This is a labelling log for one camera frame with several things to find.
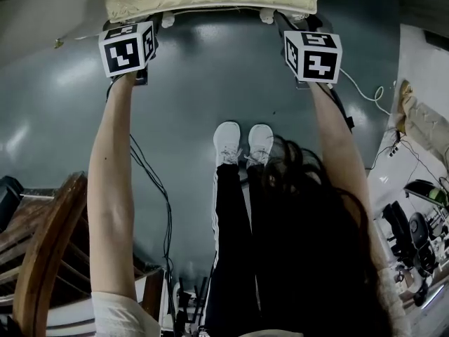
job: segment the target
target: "forearm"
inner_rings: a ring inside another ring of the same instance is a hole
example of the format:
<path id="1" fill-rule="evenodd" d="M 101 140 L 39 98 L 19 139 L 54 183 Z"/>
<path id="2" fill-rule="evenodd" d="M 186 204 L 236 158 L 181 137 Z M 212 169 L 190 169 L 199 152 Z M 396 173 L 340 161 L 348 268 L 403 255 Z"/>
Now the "forearm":
<path id="1" fill-rule="evenodd" d="M 134 78 L 126 75 L 111 88 L 88 176 L 92 290 L 129 298 L 135 298 L 129 138 Z"/>
<path id="2" fill-rule="evenodd" d="M 365 207 L 368 215 L 368 233 L 372 259 L 378 270 L 387 267 L 386 258 L 375 229 L 370 207 L 365 166 L 351 131 L 337 105 L 315 83 L 310 83 L 319 127 L 323 164 L 334 187 L 352 193 Z M 360 224 L 358 209 L 344 198 L 345 206 Z"/>
<path id="3" fill-rule="evenodd" d="M 369 206 L 365 168 L 351 131 L 329 96 L 316 83 L 311 83 L 310 88 L 314 97 L 323 164 L 330 181 L 343 190 L 351 191 L 355 182 L 366 187 L 357 197 Z"/>

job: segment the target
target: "black and white marker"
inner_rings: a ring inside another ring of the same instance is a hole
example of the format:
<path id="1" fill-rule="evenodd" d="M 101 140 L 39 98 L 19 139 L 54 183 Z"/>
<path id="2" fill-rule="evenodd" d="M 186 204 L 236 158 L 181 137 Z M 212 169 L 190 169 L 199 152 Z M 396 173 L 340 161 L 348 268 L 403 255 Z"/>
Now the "black and white marker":
<path id="1" fill-rule="evenodd" d="M 342 44 L 336 34 L 285 31 L 286 62 L 299 81 L 336 83 Z"/>
<path id="2" fill-rule="evenodd" d="M 141 70 L 154 54 L 153 22 L 103 31 L 98 45 L 107 77 Z"/>

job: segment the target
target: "electrical cord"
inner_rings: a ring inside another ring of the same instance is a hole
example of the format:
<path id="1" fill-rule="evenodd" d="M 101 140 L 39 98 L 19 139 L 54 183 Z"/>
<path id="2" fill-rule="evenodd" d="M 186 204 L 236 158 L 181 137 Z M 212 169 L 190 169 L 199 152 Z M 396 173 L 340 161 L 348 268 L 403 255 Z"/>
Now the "electrical cord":
<path id="1" fill-rule="evenodd" d="M 394 144 L 394 145 L 392 145 L 392 146 L 387 146 L 387 147 L 384 148 L 382 151 L 380 151 L 380 152 L 377 154 L 376 158 L 374 159 L 373 166 L 372 166 L 372 167 L 365 167 L 365 170 L 369 170 L 369 171 L 374 170 L 374 168 L 376 167 L 377 158 L 380 156 L 380 154 L 382 154 L 385 150 L 394 148 L 395 146 L 396 146 L 396 144 Z"/>
<path id="2" fill-rule="evenodd" d="M 113 78 L 112 83 L 109 85 L 109 88 L 106 92 L 106 101 L 109 98 L 109 93 L 111 91 L 112 86 L 123 76 L 124 74 L 117 75 Z M 172 287 L 172 278 L 173 278 L 173 261 L 170 258 L 170 246 L 171 246 L 171 235 L 172 235 L 172 229 L 173 229 L 173 223 L 172 223 L 172 210 L 170 201 L 168 199 L 168 193 L 165 187 L 163 186 L 163 183 L 161 179 L 157 176 L 154 169 L 151 167 L 147 159 L 145 158 L 145 154 L 143 153 L 142 149 L 140 148 L 137 140 L 133 137 L 132 134 L 130 134 L 131 144 L 130 144 L 130 155 L 135 161 L 137 165 L 143 168 L 144 172 L 147 174 L 148 178 L 154 183 L 156 188 L 159 190 L 159 192 L 163 195 L 163 198 L 166 200 L 166 209 L 167 209 L 167 228 L 166 233 L 163 239 L 163 258 L 166 261 L 166 271 L 167 271 L 167 289 L 168 289 L 168 307 L 170 310 L 170 314 L 172 317 L 173 322 L 173 334 L 176 337 L 176 330 L 175 330 L 175 322 L 176 322 L 176 316 L 175 316 L 175 304 L 173 300 L 173 287 Z"/>
<path id="3" fill-rule="evenodd" d="M 427 166 L 420 160 L 419 154 L 418 154 L 416 151 L 414 151 L 412 145 L 411 145 L 408 141 L 403 140 L 402 138 L 401 138 L 401 142 L 402 142 L 402 145 L 403 145 L 408 151 L 410 151 L 410 153 L 416 158 L 416 160 L 418 160 L 418 162 L 421 163 L 421 165 L 423 165 L 423 166 L 425 167 L 425 169 L 427 170 L 427 172 L 430 173 L 430 175 L 434 178 L 434 180 L 435 180 L 435 181 L 436 181 L 442 188 L 444 188 L 444 186 L 443 186 L 443 185 L 440 183 L 440 181 L 435 177 L 435 175 L 434 175 L 432 172 L 430 172 L 429 168 L 428 168 L 428 167 L 427 167 Z"/>
<path id="4" fill-rule="evenodd" d="M 382 108 L 379 106 L 379 103 L 378 103 L 378 101 L 379 101 L 379 100 L 382 98 L 382 96 L 384 95 L 384 87 L 383 87 L 383 86 L 379 86 L 379 87 L 377 88 L 377 90 L 376 90 L 376 92 L 375 92 L 375 94 L 374 94 L 374 98 L 369 98 L 367 95 L 365 95 L 365 94 L 361 91 L 361 89 L 358 87 L 357 83 L 354 81 L 354 79 L 352 79 L 351 76 L 349 76 L 349 74 L 348 74 L 346 71 L 344 71 L 342 68 L 340 68 L 340 71 L 341 71 L 341 72 L 342 72 L 342 73 L 343 73 L 343 74 L 350 80 L 351 83 L 354 84 L 354 86 L 356 87 L 358 93 L 360 94 L 360 96 L 361 96 L 362 98 L 364 98 L 364 99 L 366 99 L 366 100 L 368 100 L 368 101 L 373 101 L 373 102 L 376 104 L 377 108 L 378 108 L 380 111 L 384 112 L 384 113 L 387 114 L 388 116 L 391 115 L 388 111 L 382 109 Z"/>
<path id="5" fill-rule="evenodd" d="M 416 169 L 417 169 L 417 167 L 418 167 L 419 164 L 420 164 L 420 162 L 419 162 L 419 161 L 416 161 L 415 168 L 413 169 L 413 171 L 412 171 L 412 173 L 410 174 L 410 176 L 408 176 L 407 183 L 410 182 L 410 179 L 412 178 L 412 175 L 413 175 L 414 172 L 416 171 Z"/>
<path id="6" fill-rule="evenodd" d="M 348 117 L 346 115 L 346 111 L 344 110 L 342 101 L 338 97 L 338 94 L 334 91 L 333 88 L 330 88 L 329 89 L 329 93 L 328 93 L 326 91 L 326 89 L 324 89 L 324 87 L 322 87 L 322 85 L 320 83 L 317 83 L 317 85 L 337 105 L 338 110 L 343 115 L 343 118 L 344 118 L 344 121 L 346 122 L 346 125 L 348 125 L 349 130 L 352 130 L 352 128 L 354 127 L 354 121 L 352 120 L 352 117 Z"/>

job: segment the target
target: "white stripe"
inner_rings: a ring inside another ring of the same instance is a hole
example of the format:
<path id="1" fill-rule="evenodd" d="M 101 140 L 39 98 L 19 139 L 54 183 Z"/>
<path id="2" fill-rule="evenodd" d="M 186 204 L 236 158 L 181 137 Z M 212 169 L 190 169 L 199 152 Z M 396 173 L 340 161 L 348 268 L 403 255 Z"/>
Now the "white stripe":
<path id="1" fill-rule="evenodd" d="M 206 303 L 204 303 L 204 313 L 203 316 L 201 318 L 200 324 L 204 326 L 204 324 L 206 323 L 206 314 L 208 312 L 208 302 L 209 302 L 209 293 L 210 293 L 210 283 L 211 281 L 209 280 L 209 286 L 208 286 L 208 294 L 206 295 Z"/>
<path id="2" fill-rule="evenodd" d="M 217 267 L 218 262 L 218 236 L 219 236 L 219 230 L 218 230 L 218 215 L 217 215 L 217 188 L 218 188 L 218 175 L 217 171 L 215 170 L 214 176 L 213 176 L 213 200 L 212 200 L 212 229 L 214 232 L 214 240 L 215 240 L 215 250 L 217 251 L 217 254 L 215 256 L 215 260 L 213 262 L 214 269 Z"/>

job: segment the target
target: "long dark hair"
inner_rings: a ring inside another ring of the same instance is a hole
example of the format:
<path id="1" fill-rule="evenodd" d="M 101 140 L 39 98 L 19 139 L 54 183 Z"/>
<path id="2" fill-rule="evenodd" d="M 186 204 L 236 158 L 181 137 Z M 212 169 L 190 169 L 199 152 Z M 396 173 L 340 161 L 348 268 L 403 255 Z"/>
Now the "long dark hair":
<path id="1" fill-rule="evenodd" d="M 279 215 L 289 216 L 286 239 L 294 244 L 284 261 L 290 261 L 298 276 L 296 298 L 302 306 L 304 334 L 391 336 L 389 315 L 379 300 L 379 277 L 362 203 L 332 186 L 312 151 L 276 139 L 278 148 L 274 147 L 262 173 L 262 184 Z M 357 207 L 359 223 L 345 207 L 343 196 Z"/>

